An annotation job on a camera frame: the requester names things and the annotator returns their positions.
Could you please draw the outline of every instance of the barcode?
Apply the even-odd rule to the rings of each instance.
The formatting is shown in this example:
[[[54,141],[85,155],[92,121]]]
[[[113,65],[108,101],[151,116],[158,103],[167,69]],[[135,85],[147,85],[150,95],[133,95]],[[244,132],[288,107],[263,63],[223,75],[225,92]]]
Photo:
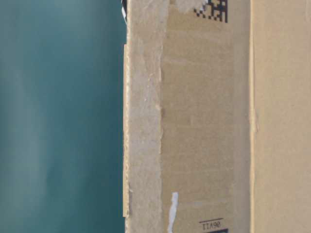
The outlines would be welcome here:
[[[228,0],[205,0],[200,9],[195,8],[198,17],[228,23]]]

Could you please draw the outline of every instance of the exposed corrugation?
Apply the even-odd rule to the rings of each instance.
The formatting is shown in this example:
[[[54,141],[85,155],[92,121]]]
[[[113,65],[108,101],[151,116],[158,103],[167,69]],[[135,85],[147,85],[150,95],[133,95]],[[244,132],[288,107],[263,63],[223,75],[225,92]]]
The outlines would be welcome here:
[[[129,184],[128,184],[128,59],[124,46],[124,78],[123,78],[123,217],[129,214]]]
[[[125,232],[161,232],[161,71],[169,0],[128,1]]]
[[[250,1],[250,41],[249,41],[249,122],[250,122],[250,233],[254,233],[254,194],[255,194],[255,134],[257,131],[255,110],[255,39],[253,1]]]

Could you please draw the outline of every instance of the cardboard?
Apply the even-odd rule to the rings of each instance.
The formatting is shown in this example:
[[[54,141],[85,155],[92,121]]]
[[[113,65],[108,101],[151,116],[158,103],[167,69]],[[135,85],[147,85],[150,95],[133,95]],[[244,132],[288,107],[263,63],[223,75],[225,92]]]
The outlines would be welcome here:
[[[127,232],[308,232],[311,2],[298,2],[128,2]]]

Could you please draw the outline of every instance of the brown cardboard surface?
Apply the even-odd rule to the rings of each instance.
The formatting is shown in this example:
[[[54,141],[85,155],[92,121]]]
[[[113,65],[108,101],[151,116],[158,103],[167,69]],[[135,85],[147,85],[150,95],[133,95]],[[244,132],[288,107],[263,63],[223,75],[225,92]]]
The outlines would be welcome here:
[[[311,1],[227,3],[129,1],[129,233],[310,231]]]
[[[208,232],[213,219],[216,230],[249,229],[250,5],[229,5],[225,23],[197,17],[197,2],[129,2],[131,233],[168,232],[173,193],[173,232]]]
[[[310,232],[309,0],[255,0],[254,231]]]

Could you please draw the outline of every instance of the corrugated cardboard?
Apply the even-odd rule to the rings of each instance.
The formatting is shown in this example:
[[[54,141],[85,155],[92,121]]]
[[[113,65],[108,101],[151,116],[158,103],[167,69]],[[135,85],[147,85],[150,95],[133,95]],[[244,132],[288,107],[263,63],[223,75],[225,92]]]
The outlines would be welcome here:
[[[310,231],[310,9],[129,1],[127,232]]]

